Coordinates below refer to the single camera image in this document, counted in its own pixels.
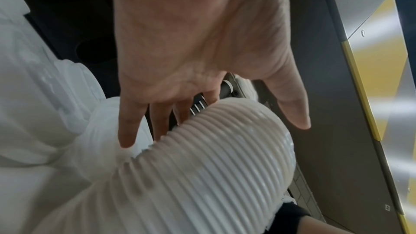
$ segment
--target white flexible duct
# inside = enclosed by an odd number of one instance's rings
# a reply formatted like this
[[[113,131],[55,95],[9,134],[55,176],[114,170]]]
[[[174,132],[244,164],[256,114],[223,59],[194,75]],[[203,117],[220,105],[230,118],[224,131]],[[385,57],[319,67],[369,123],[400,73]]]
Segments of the white flexible duct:
[[[221,100],[53,211],[34,234],[260,234],[294,168],[292,139],[274,113]]]

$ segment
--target hand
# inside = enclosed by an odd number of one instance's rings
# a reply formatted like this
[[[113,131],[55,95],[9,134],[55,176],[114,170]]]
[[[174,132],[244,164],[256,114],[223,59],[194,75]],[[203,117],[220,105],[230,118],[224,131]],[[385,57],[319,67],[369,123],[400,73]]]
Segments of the hand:
[[[122,147],[134,144],[149,104],[159,140],[172,110],[181,123],[194,95],[219,99],[226,72],[263,80],[288,120],[310,127],[290,48],[289,0],[114,0],[114,8]]]

